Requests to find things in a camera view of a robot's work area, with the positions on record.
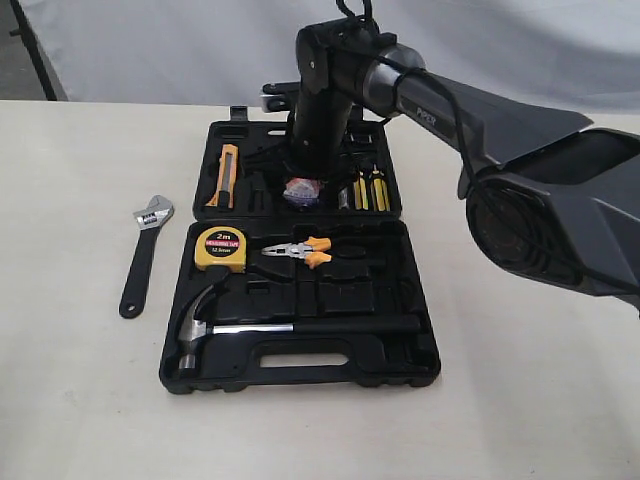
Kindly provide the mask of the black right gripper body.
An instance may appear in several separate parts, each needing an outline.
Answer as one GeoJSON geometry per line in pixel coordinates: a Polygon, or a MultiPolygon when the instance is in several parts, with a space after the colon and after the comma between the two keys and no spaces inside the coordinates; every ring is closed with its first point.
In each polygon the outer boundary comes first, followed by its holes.
{"type": "Polygon", "coordinates": [[[308,178],[326,183],[350,178],[350,156],[342,135],[335,145],[296,147],[288,136],[258,137],[244,150],[244,177],[308,178]]]}

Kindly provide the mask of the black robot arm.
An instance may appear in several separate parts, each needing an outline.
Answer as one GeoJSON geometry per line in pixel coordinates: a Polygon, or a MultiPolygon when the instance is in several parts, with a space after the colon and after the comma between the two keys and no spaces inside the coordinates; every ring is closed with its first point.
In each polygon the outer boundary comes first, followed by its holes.
{"type": "Polygon", "coordinates": [[[300,74],[288,166],[327,178],[354,106],[405,116],[456,150],[473,240],[513,275],[639,302],[639,138],[569,110],[518,102],[431,73],[365,15],[296,38],[300,74]]]}

